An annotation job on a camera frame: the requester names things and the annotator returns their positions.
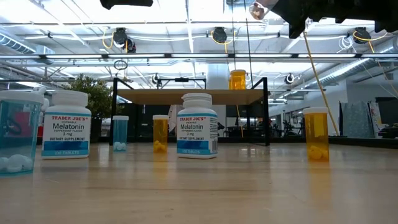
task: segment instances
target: white pill bottle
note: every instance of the white pill bottle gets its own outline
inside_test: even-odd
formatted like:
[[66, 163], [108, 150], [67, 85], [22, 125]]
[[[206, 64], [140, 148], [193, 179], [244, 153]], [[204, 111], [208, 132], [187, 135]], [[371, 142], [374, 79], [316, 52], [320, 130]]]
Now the white pill bottle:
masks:
[[91, 111], [87, 93], [57, 90], [45, 110], [43, 159], [86, 158], [90, 152]]
[[184, 110], [177, 115], [177, 155], [211, 159], [217, 156], [217, 113], [211, 109], [211, 95], [188, 93], [182, 99]]

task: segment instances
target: wooden shelf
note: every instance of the wooden shelf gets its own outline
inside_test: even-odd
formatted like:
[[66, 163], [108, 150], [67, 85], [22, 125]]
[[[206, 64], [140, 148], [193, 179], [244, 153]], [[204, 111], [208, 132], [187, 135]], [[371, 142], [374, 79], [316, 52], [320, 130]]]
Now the wooden shelf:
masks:
[[207, 93], [213, 105], [249, 105], [262, 98], [262, 90], [118, 90], [118, 95], [139, 105], [181, 105], [186, 93]]

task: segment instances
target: product label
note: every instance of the product label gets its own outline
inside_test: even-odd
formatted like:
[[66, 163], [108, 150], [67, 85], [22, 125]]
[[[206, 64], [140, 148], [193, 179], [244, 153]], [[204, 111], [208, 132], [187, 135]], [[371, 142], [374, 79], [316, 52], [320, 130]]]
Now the product label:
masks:
[[46, 113], [42, 156], [88, 155], [90, 125], [90, 114]]
[[217, 153], [217, 115], [208, 113], [177, 115], [177, 153], [212, 155]]

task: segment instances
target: potted plant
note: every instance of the potted plant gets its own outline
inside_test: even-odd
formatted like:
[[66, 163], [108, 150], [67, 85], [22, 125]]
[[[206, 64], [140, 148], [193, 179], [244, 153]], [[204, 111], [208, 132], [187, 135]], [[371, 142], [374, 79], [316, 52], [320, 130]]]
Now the potted plant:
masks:
[[80, 74], [70, 85], [65, 85], [66, 90], [88, 94], [87, 108], [91, 111], [91, 142], [98, 142], [102, 120], [111, 117], [112, 90], [106, 86], [106, 82], [106, 80], [97, 80]]

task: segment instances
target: wooden board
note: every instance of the wooden board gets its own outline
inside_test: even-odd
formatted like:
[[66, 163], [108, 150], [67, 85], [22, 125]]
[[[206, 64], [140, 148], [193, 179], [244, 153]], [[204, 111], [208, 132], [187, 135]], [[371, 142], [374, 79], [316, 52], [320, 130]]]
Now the wooden board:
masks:
[[215, 159], [177, 158], [176, 145], [127, 152], [91, 144], [87, 159], [43, 161], [0, 178], [1, 224], [398, 223], [398, 151], [305, 144], [219, 144]]
[[118, 90], [118, 95], [139, 105], [181, 105], [187, 93], [207, 93], [213, 105], [249, 105], [262, 98], [262, 90]]

